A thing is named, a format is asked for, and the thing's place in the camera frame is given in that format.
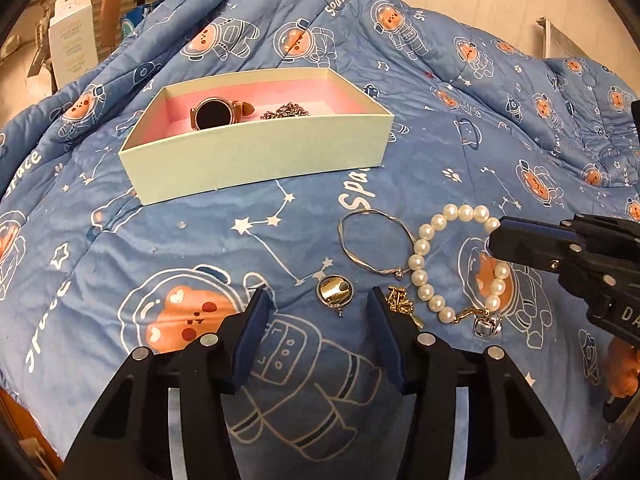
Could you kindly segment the right hand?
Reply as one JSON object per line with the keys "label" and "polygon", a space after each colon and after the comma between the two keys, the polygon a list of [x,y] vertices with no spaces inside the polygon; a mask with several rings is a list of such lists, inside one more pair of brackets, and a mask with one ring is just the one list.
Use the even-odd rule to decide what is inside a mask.
{"label": "right hand", "polygon": [[639,349],[614,337],[608,345],[604,364],[608,391],[616,398],[633,396],[639,388]]}

